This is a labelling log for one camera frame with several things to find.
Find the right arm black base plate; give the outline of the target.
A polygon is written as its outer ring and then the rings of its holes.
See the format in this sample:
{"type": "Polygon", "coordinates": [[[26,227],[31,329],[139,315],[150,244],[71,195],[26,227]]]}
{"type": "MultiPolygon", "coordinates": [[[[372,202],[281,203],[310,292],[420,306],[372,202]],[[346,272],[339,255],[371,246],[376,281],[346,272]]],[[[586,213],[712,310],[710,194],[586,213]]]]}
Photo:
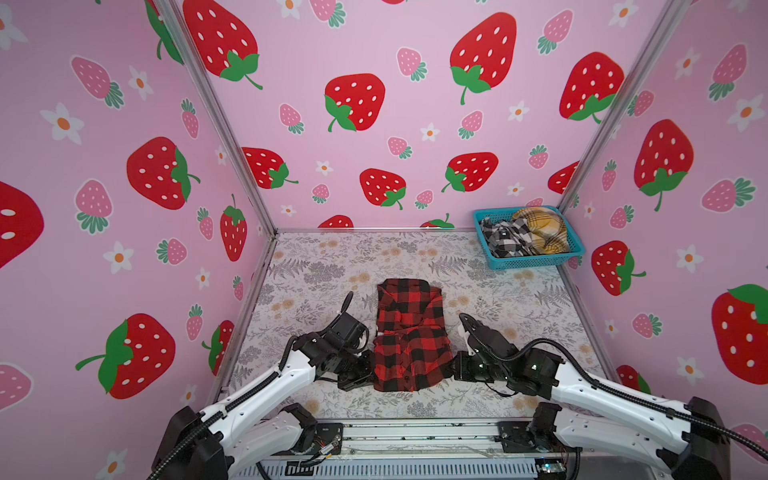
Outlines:
{"type": "Polygon", "coordinates": [[[555,435],[553,424],[536,424],[524,421],[497,423],[498,434],[494,440],[501,444],[504,453],[550,454],[575,453],[576,448],[566,446],[555,435]]]}

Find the red black plaid shirt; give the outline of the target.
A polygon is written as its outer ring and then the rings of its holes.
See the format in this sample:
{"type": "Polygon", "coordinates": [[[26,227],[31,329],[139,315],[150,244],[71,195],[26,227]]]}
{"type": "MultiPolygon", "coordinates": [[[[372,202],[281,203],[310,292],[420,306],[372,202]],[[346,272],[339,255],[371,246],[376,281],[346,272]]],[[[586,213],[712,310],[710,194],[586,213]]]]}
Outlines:
{"type": "Polygon", "coordinates": [[[442,290],[421,279],[387,279],[377,286],[373,386],[415,392],[453,375],[442,290]]]}

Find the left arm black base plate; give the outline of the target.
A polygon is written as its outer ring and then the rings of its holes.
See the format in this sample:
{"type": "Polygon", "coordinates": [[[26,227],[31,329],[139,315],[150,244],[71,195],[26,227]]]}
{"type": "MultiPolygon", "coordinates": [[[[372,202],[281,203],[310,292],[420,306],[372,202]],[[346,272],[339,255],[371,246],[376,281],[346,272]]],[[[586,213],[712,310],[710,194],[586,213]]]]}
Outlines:
{"type": "Polygon", "coordinates": [[[284,451],[286,455],[313,457],[320,452],[338,454],[344,433],[343,423],[318,423],[302,431],[297,442],[284,451]]]}

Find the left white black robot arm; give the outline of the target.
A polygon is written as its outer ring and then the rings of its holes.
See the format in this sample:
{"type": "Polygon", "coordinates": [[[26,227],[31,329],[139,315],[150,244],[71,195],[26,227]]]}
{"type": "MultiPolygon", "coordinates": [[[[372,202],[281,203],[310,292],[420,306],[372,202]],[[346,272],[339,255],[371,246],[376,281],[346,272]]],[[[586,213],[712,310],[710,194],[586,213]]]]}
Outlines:
{"type": "Polygon", "coordinates": [[[339,387],[366,383],[369,338],[368,328],[347,313],[320,331],[291,337],[279,362],[257,379],[199,412],[184,407],[174,414],[150,478],[231,479],[275,453],[308,449],[314,417],[283,401],[326,372],[339,387]]]}

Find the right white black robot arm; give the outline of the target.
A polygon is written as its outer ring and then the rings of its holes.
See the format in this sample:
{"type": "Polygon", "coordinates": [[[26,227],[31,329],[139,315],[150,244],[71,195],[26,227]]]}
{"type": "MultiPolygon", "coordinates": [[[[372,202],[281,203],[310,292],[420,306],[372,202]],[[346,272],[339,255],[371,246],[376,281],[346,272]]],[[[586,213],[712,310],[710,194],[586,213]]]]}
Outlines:
{"type": "Polygon", "coordinates": [[[460,317],[467,348],[454,359],[458,381],[504,386],[539,397],[528,427],[531,443],[600,449],[632,458],[675,479],[728,479],[731,441],[717,407],[702,398],[683,403],[590,375],[556,341],[522,348],[470,315],[460,317]]]}

